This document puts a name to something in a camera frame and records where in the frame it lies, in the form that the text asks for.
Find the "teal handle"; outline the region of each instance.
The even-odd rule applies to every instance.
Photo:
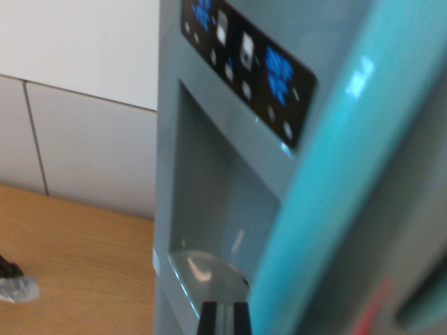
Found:
[[[277,217],[249,296],[254,335],[292,334],[447,50],[447,1],[377,1]]]

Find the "drip tray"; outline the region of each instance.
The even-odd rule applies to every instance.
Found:
[[[203,302],[229,305],[247,298],[250,285],[242,272],[215,255],[177,251],[170,254],[170,261],[196,314]]]

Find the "wooden floor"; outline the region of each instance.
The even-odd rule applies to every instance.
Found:
[[[154,224],[0,186],[0,254],[39,300],[0,301],[0,334],[152,334]]]

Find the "black object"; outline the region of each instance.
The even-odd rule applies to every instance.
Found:
[[[215,301],[205,301],[202,304],[197,335],[214,335],[214,330],[216,328],[216,314],[217,303]]]
[[[235,335],[251,335],[249,305],[246,302],[234,303]]]
[[[205,301],[200,312],[197,335],[215,334],[251,335],[248,303],[235,302],[233,306],[219,305],[218,307],[215,301]]]
[[[183,0],[181,30],[287,145],[299,140],[316,76],[223,0]]]
[[[14,278],[23,276],[22,270],[15,263],[9,263],[0,255],[0,278]]]

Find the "black control panel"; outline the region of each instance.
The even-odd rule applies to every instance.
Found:
[[[259,118],[296,146],[315,75],[224,0],[183,0],[181,30]]]

